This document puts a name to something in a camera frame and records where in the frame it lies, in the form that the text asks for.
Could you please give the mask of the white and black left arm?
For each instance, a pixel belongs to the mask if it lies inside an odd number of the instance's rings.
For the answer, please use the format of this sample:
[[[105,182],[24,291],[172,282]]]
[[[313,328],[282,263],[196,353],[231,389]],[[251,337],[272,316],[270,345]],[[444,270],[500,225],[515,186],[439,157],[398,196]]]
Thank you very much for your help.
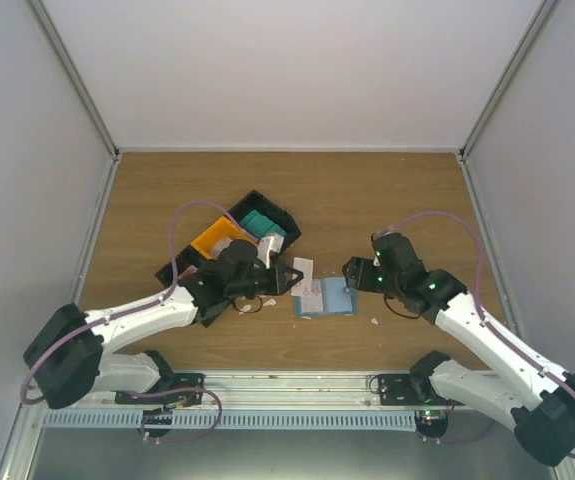
[[[209,325],[239,298],[282,296],[303,278],[277,260],[272,237],[259,245],[235,240],[155,295],[99,310],[64,305],[23,354],[29,373],[21,401],[62,409],[113,392],[120,402],[175,403],[201,389],[181,383],[161,353],[128,355],[123,348],[166,330]]]

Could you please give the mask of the white VIP blossom card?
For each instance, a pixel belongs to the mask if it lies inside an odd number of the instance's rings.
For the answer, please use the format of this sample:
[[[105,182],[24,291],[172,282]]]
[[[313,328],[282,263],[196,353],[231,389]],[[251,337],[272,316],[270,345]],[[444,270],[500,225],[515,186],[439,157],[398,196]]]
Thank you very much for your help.
[[[302,279],[291,288],[291,295],[295,297],[307,296],[312,292],[313,286],[313,267],[312,259],[295,257],[293,259],[293,268],[302,273]]]

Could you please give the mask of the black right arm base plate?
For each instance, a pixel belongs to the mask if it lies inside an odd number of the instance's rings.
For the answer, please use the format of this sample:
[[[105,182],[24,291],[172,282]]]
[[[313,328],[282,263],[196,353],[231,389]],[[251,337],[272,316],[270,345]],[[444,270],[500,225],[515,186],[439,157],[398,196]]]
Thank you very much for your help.
[[[369,389],[383,406],[459,406],[459,402],[439,396],[425,376],[410,373],[381,373],[370,380]]]

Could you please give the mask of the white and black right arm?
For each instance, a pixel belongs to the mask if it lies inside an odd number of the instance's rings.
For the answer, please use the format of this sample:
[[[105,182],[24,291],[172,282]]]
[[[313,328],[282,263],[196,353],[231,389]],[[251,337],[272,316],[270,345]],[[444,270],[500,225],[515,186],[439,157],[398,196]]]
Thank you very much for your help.
[[[575,453],[575,372],[547,359],[507,330],[453,274],[428,270],[400,233],[372,238],[374,257],[353,257],[349,288],[398,300],[413,317],[451,335],[493,372],[487,377],[432,351],[409,370],[418,403],[468,406],[510,430],[536,461],[558,466]]]

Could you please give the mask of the black three-compartment card tray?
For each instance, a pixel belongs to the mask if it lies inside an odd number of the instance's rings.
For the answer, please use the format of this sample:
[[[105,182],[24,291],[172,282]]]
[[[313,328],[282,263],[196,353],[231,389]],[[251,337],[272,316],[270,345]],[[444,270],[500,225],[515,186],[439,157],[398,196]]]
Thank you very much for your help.
[[[282,296],[303,271],[281,260],[301,236],[294,218],[256,190],[250,191],[181,250],[155,277],[176,296],[188,293],[193,323],[210,326],[245,297]]]

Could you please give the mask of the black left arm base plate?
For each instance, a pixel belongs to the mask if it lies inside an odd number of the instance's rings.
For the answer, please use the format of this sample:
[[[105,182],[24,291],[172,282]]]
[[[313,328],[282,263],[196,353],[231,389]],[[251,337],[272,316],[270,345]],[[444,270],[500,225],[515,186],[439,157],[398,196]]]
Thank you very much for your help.
[[[134,395],[129,392],[116,392],[114,401],[118,405],[160,405],[166,408],[189,407],[202,402],[202,388],[205,382],[203,373],[174,373],[162,378],[148,391]]]

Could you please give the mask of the blue leather card holder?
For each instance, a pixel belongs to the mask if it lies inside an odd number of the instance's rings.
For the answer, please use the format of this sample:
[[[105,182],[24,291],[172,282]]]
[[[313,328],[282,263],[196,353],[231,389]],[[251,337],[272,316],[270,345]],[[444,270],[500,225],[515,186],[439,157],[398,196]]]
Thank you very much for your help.
[[[354,315],[357,309],[357,291],[344,277],[313,279],[309,292],[294,298],[296,317]]]

